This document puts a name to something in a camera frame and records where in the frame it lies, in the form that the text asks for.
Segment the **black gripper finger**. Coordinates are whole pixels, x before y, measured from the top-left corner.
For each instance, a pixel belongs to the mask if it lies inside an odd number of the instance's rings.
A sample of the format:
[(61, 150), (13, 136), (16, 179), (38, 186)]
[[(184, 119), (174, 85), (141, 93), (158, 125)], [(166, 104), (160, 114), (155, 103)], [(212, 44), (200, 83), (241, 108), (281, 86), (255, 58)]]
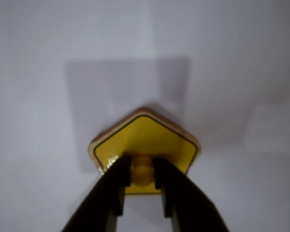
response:
[(64, 232), (115, 232), (131, 185), (131, 156), (123, 155), (102, 175), (63, 228)]
[(153, 159), (155, 187), (161, 190), (164, 216), (174, 232), (228, 232), (213, 202), (176, 166)]

